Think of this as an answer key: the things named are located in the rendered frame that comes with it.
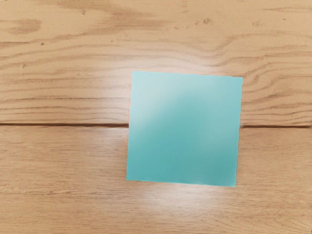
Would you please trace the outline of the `teal square block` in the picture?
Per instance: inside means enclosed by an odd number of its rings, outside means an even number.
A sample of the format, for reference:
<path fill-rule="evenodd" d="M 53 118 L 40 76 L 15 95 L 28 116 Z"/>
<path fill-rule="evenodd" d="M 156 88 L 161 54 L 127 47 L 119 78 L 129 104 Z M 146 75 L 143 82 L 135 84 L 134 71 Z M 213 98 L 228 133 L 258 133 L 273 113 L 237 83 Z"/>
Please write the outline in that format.
<path fill-rule="evenodd" d="M 132 72 L 126 179 L 234 187 L 242 84 Z"/>

